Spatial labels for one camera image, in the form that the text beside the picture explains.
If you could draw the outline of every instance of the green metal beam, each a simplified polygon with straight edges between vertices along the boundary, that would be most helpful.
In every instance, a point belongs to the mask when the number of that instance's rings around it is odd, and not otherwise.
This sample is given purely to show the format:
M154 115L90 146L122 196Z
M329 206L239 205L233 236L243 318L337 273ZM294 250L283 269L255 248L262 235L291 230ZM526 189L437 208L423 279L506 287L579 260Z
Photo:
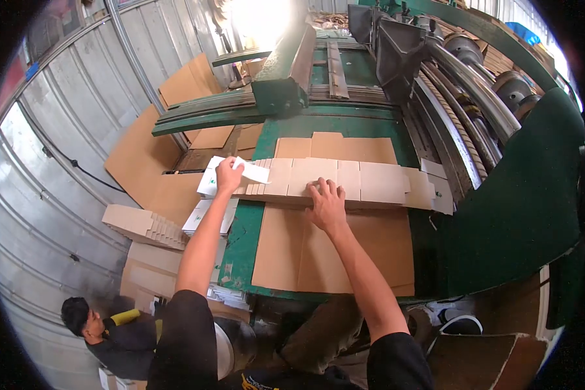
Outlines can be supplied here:
M266 116L260 114L256 106L243 108L230 107L219 112L206 113L173 122L157 124L152 129L151 134L158 137L165 134L206 129L208 127L262 123L265 120Z
M251 87L265 115L298 111L308 105L308 87L316 31L309 24L291 27L256 75Z
M246 61L256 58L266 58L271 54L271 50L261 50L259 48L236 51L228 54L223 54L215 58L213 67L231 64L232 62Z
M518 41L502 28L462 9L431 0L408 0L407 7L461 27L498 49L528 74L544 91L558 87L554 77Z

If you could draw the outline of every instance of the hand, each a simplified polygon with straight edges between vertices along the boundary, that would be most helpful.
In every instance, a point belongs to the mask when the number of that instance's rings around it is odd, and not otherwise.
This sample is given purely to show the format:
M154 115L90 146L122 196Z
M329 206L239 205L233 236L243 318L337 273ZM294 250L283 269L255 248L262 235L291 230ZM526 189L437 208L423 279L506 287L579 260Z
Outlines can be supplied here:
M217 195L230 197L241 185L242 171L245 170L245 166L241 164L236 169L232 169L234 161L236 161L235 157L228 157L215 168Z
M314 208L306 208L305 215L331 237L339 228L347 226L347 215L344 212L345 192L343 186L336 188L332 180L325 181L322 177L319 177L319 186L320 192L314 183L307 184Z

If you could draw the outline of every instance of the green machine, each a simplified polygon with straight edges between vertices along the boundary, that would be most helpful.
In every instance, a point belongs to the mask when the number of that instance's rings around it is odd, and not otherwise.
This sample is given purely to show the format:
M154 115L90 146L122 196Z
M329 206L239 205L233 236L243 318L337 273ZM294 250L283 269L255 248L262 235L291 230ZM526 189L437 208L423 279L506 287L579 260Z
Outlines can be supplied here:
M273 157L280 137L311 137L314 131L389 137L400 165L420 168L421 158L441 163L455 201L452 216L409 210L416 297L400 302L479 292L551 264L548 321L558 326L572 305L562 291L577 291L584 255L577 206L581 115L554 75L502 29L429 0L408 6L399 14L400 3L350 5L352 36L291 27L252 90L172 106L153 135L264 122L254 159ZM472 30L545 94L533 97L523 80L491 74L476 44L465 36L438 36L435 21L419 22L424 14ZM240 52L213 65L264 55ZM512 100L516 96L519 102ZM524 99L528 105L520 103ZM219 284L324 300L324 294L251 285L263 210L263 203L239 202Z

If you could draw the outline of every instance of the black shirt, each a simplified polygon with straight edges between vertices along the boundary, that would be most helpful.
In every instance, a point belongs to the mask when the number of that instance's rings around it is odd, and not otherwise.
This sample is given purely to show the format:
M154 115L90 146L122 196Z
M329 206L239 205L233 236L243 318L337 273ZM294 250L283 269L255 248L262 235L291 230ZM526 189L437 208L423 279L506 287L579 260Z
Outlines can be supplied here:
M148 390L172 389L359 389L337 370L324 375L297 370L242 370L217 381L215 326L206 299L177 292L167 304L163 333L151 362ZM370 390L432 389L431 372L421 348L407 333L392 333L370 347Z
M110 372L124 379L146 381L156 349L156 323L151 321L115 325L104 319L104 341L86 347Z

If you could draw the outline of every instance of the black cable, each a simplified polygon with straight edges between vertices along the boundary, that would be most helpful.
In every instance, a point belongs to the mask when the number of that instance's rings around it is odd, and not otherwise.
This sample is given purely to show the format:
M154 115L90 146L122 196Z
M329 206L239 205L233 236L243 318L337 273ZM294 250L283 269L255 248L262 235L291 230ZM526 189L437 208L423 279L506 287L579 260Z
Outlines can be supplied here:
M127 193L127 192L126 192L124 189L121 189L121 188L115 187L115 186L114 186L114 185L112 185L112 184L108 184L108 183L106 183L104 180L102 180L102 179L100 179L100 178L97 178L97 177L93 176L93 175L92 175L90 172L88 172L88 171L87 171L85 168L83 168L83 167L80 167L80 165L78 165L78 160L72 160L72 159L70 159L70 158L69 158L69 157L68 157L68 156L67 156L65 153L63 153L63 151L62 151L62 150L60 150L60 149L59 149L59 148L58 148L58 147L57 147L57 146L54 144L54 142L53 142L53 141L52 141L52 140L51 140L51 139L50 139L50 138L49 138L49 137L48 137L48 136L47 136L45 133L43 133L43 132L39 132L39 133L37 133L37 132L36 132L36 131L34 131L34 130L33 130L33 132L34 132L34 133L36 133L36 134L37 134L37 136L39 136L39 134L40 134L41 136L43 136L43 138L45 139L45 141L46 141L48 144L50 144L50 145L52 146L52 148L53 148L55 151L57 151L57 152L58 152L58 154L60 154L61 156L63 156L63 158L64 158L65 160L68 160L68 161L70 162L70 164L71 164L71 166L72 166L72 167L80 169L80 170L82 171L82 173L83 173L83 174L85 174L85 175L89 176L90 178L92 178L92 179L94 179L94 180L96 180L96 181L98 181L98 182L100 182L100 183L104 184L105 186L107 186L107 187L109 187L109 188L112 188L112 189L113 189L113 190L115 190L115 191L119 191L119 192L122 192L122 193Z

